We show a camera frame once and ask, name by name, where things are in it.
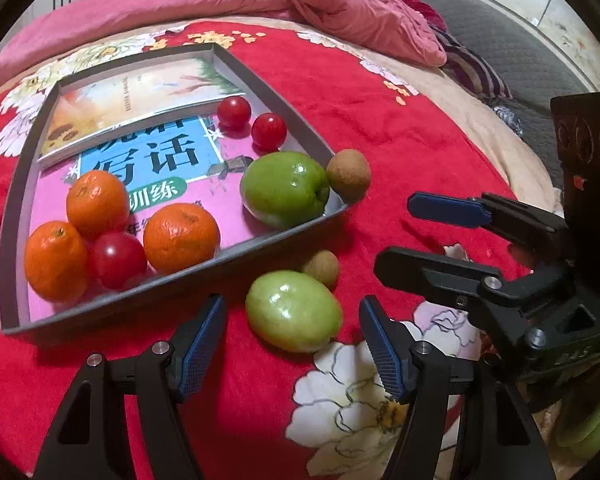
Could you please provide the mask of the red pillow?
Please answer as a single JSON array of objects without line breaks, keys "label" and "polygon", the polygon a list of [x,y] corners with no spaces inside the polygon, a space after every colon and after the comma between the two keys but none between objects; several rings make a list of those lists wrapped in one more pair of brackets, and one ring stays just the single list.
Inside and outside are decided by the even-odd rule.
[{"label": "red pillow", "polygon": [[446,23],[445,23],[444,19],[442,18],[442,15],[437,10],[434,10],[434,8],[432,6],[430,6],[428,3],[423,2],[422,0],[400,0],[400,1],[405,3],[411,9],[422,14],[422,16],[425,18],[425,20],[428,22],[428,24],[430,26],[434,27],[435,29],[442,30],[442,32],[448,31],[448,26],[446,26]]}]

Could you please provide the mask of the green apple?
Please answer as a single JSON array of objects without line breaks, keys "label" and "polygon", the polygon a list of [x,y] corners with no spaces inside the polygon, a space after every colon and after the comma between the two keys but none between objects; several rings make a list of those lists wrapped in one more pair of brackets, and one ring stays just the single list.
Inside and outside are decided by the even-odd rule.
[{"label": "green apple", "polygon": [[279,270],[259,276],[247,292],[250,328],[264,341],[294,353],[321,350],[343,323],[339,301],[308,274]]},{"label": "green apple", "polygon": [[325,169],[299,152],[276,152],[252,162],[239,185],[242,203],[270,228],[286,230],[321,217],[330,186]]}]

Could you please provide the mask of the red cherry tomato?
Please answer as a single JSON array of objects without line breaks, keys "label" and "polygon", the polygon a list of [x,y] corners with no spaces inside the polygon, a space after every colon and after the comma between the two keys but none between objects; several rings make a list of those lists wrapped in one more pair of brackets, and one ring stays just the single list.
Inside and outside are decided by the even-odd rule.
[{"label": "red cherry tomato", "polygon": [[216,114],[221,125],[240,129],[250,122],[251,106],[242,96],[228,96],[222,99]]},{"label": "red cherry tomato", "polygon": [[92,246],[90,266],[96,283],[109,290],[134,286],[148,269],[142,244],[128,232],[109,232],[99,237]]},{"label": "red cherry tomato", "polygon": [[251,137],[261,151],[277,151],[285,143],[286,136],[287,126],[276,114],[261,114],[252,123]]}]

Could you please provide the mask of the orange mandarin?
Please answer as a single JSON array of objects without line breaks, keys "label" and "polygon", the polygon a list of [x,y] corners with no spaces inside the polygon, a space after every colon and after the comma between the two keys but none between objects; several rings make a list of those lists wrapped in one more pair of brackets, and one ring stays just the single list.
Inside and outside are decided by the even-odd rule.
[{"label": "orange mandarin", "polygon": [[70,188],[66,211],[69,222],[84,238],[96,240],[124,229],[130,216],[129,195],[113,174],[87,171]]},{"label": "orange mandarin", "polygon": [[176,203],[159,209],[146,223],[143,234],[146,258],[161,274],[212,259],[220,243],[218,224],[197,204]]},{"label": "orange mandarin", "polygon": [[69,222],[41,224],[24,248],[24,274],[32,289],[53,304],[72,304],[86,292],[87,247]]}]

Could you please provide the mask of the small brown longan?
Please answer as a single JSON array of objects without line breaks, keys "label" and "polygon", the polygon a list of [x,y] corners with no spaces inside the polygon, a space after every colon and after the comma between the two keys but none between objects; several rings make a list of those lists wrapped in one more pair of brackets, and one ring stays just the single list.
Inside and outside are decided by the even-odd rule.
[{"label": "small brown longan", "polygon": [[332,189],[346,203],[360,200],[372,183],[370,164],[358,150],[346,148],[332,156],[326,167]]},{"label": "small brown longan", "polygon": [[330,250],[320,250],[300,266],[300,271],[321,282],[326,287],[336,285],[340,264],[336,255]]}]

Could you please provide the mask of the pink rumpled duvet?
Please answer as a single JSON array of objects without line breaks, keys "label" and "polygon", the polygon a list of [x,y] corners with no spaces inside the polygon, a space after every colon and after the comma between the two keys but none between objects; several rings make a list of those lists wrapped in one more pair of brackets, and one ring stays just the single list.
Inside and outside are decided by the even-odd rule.
[{"label": "pink rumpled duvet", "polygon": [[223,15],[265,15],[423,66],[446,53],[422,14],[399,0],[78,0],[37,18],[0,52],[0,86],[56,54],[158,23]]}]

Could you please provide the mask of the pink Chinese workbook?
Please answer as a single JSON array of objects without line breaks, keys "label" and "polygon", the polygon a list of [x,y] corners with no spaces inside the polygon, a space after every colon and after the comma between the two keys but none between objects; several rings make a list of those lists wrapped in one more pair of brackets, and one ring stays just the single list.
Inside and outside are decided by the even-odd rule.
[{"label": "pink Chinese workbook", "polygon": [[215,218],[222,250],[271,231],[242,206],[239,182],[258,158],[247,129],[225,130],[212,115],[191,117],[91,148],[40,173],[30,229],[67,219],[66,197],[87,171],[108,171],[125,184],[130,200],[126,229],[139,240],[148,219],[175,203],[197,204]]}]

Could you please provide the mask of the striped dark pillow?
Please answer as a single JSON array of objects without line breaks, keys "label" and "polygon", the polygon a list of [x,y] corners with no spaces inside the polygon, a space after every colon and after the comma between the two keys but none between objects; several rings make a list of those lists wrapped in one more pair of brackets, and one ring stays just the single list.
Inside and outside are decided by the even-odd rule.
[{"label": "striped dark pillow", "polygon": [[482,56],[465,47],[448,32],[432,29],[446,53],[441,67],[446,76],[480,100],[511,99],[508,84]]}]

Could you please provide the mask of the grey padded headboard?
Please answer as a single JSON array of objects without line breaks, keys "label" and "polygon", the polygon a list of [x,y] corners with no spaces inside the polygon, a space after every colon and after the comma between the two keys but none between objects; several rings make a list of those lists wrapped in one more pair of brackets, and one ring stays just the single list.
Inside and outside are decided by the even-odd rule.
[{"label": "grey padded headboard", "polygon": [[500,75],[513,97],[505,106],[521,119],[522,140],[542,160],[550,180],[562,187],[550,100],[588,91],[528,27],[483,0],[420,0],[441,14],[451,35],[482,56]]}]

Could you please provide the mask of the beige bed sheet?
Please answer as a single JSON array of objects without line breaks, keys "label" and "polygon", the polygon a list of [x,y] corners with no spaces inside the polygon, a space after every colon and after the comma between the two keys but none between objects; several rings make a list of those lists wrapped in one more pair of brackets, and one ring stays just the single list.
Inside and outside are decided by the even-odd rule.
[{"label": "beige bed sheet", "polygon": [[225,44],[336,148],[386,156],[423,174],[484,182],[497,172],[518,200],[557,198],[539,157],[489,107],[442,74],[291,21],[230,16],[117,29],[41,18],[0,53],[0,177],[15,167],[42,97],[63,76],[180,44]]}]

